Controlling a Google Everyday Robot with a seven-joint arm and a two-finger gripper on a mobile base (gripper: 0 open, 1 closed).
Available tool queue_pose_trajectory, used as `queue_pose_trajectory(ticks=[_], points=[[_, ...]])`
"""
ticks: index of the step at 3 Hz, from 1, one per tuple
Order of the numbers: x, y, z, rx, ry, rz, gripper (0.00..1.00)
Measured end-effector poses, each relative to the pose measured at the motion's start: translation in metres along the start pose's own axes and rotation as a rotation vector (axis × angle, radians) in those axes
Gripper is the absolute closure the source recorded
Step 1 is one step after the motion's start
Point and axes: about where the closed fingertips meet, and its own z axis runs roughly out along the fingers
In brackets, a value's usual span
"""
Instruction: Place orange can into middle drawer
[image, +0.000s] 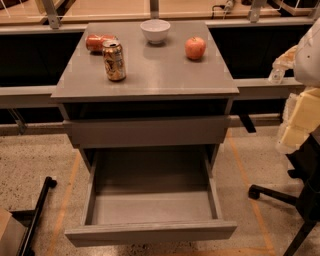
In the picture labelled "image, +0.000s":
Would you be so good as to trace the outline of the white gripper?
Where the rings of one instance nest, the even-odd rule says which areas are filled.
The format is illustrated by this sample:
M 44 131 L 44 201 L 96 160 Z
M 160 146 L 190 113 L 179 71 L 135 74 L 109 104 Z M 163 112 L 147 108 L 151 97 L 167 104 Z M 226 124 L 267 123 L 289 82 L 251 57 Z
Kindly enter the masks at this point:
M 273 69 L 288 70 L 294 67 L 297 46 L 293 46 L 280 55 L 272 64 Z M 282 154 L 292 154 L 298 150 L 320 125 L 320 89 L 307 89 L 297 99 L 292 114 L 292 125 L 281 124 L 276 142 L 276 149 Z

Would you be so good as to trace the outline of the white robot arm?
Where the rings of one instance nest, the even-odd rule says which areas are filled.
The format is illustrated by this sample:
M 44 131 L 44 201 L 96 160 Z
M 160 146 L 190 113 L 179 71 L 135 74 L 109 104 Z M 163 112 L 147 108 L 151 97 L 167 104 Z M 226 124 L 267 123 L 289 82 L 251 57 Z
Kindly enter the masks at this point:
M 290 94 L 285 103 L 276 144 L 283 154 L 298 150 L 320 126 L 320 18 L 297 45 L 273 62 L 268 81 L 280 84 L 288 69 L 293 70 L 295 80 L 305 89 L 299 95 Z

